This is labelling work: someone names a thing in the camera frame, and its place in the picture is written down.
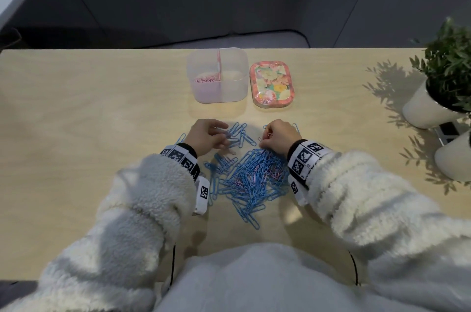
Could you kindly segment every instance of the potted plant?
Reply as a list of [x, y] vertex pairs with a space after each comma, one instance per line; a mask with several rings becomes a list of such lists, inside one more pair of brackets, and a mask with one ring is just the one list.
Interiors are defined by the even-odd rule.
[[440, 27], [427, 44], [425, 59], [410, 58], [412, 67], [427, 76], [404, 105], [404, 118], [418, 128], [431, 128], [471, 112], [471, 31], [453, 24]]
[[471, 181], [471, 130], [435, 152], [435, 163], [447, 177], [460, 182]]

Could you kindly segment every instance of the white fleece jacket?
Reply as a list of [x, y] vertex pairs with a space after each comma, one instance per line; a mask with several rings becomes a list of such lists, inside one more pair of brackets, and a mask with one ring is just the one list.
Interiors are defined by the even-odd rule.
[[315, 212], [368, 261], [371, 286], [352, 292], [307, 254], [257, 244], [192, 258], [156, 305], [159, 252], [191, 215], [195, 186], [179, 163], [150, 155], [116, 174], [96, 225], [48, 264], [38, 290], [2, 311], [471, 311], [470, 221], [362, 152], [324, 156], [307, 185]]

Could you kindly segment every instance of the white flower pot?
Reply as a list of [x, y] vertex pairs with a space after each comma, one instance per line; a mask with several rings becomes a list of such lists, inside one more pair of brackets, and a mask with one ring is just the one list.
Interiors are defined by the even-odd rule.
[[447, 109], [433, 100], [427, 92], [426, 82], [422, 83], [411, 100], [402, 108], [404, 118], [411, 125], [418, 128], [432, 128], [466, 115]]
[[435, 163], [447, 177], [459, 182], [471, 181], [471, 130], [435, 152]]

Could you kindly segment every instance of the green leaves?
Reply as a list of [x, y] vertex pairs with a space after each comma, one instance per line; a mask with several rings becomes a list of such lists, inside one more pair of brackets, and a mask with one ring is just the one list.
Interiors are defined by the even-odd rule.
[[424, 52], [423, 59], [410, 58], [412, 67], [444, 101], [471, 112], [471, 30], [447, 18]]

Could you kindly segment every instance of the white fleece sleeve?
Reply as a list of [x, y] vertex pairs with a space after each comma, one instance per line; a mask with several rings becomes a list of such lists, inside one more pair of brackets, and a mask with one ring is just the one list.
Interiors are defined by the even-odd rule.
[[38, 290], [5, 311], [150, 311], [159, 252], [195, 208], [190, 173], [150, 155], [120, 170], [88, 234], [44, 269]]
[[471, 221], [445, 216], [363, 152], [324, 156], [306, 183], [315, 212], [368, 261], [377, 293], [434, 311], [471, 311]]

